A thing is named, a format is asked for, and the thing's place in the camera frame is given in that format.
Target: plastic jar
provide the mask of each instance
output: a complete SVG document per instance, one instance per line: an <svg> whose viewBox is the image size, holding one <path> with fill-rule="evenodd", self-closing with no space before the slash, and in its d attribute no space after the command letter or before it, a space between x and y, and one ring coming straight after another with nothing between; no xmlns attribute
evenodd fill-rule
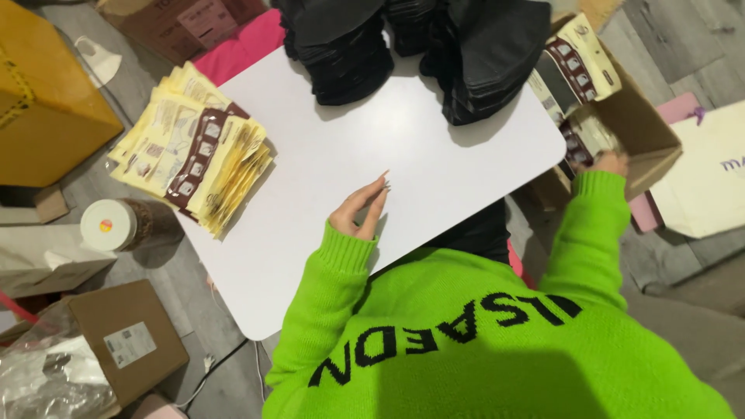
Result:
<svg viewBox="0 0 745 419"><path fill-rule="evenodd" d="M119 198L91 204L80 220L83 240L100 251L133 251L178 242L174 211L158 201Z"/></svg>

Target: yellow tape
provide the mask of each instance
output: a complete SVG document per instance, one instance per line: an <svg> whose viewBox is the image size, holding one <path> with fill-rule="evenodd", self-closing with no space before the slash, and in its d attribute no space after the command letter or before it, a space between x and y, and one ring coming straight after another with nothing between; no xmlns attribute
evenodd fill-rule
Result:
<svg viewBox="0 0 745 419"><path fill-rule="evenodd" d="M31 86L23 78L23 75L18 71L18 66L5 54L5 50L0 46L0 61L2 61L3 67L5 67L13 80L18 84L18 88L21 90L23 97L18 103L10 107L0 115L0 130L7 127L11 122L18 119L34 102L37 101L37 95Z"/></svg>

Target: person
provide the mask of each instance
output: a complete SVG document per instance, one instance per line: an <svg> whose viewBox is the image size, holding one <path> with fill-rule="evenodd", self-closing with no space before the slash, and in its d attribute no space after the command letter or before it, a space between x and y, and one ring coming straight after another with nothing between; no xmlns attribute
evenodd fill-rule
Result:
<svg viewBox="0 0 745 419"><path fill-rule="evenodd" d="M627 171L626 156L605 152L578 174L537 291L507 264L504 211L369 278L384 176L350 195L285 315L264 418L733 418L626 314Z"/></svg>

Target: sweater sleeve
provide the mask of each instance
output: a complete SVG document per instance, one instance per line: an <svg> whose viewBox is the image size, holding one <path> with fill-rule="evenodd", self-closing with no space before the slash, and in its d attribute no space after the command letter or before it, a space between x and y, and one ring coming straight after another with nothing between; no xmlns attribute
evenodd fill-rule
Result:
<svg viewBox="0 0 745 419"><path fill-rule="evenodd" d="M276 387L297 371L315 369L338 343L360 299L377 245L339 233L326 222L323 241L305 263L300 285L282 322L282 334L266 377Z"/></svg>
<svg viewBox="0 0 745 419"><path fill-rule="evenodd" d="M624 198L626 180L605 171L589 171L574 181L574 199L554 238L539 289L626 311L619 293L618 239L629 224Z"/></svg>

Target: jar lid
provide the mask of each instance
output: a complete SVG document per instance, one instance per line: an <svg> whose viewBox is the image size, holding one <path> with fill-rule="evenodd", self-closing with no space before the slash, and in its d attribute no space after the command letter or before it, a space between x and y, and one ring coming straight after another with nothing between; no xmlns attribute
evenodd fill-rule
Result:
<svg viewBox="0 0 745 419"><path fill-rule="evenodd" d="M94 202L80 220L83 240L100 251L120 251L130 244L136 231L134 210L116 199Z"/></svg>

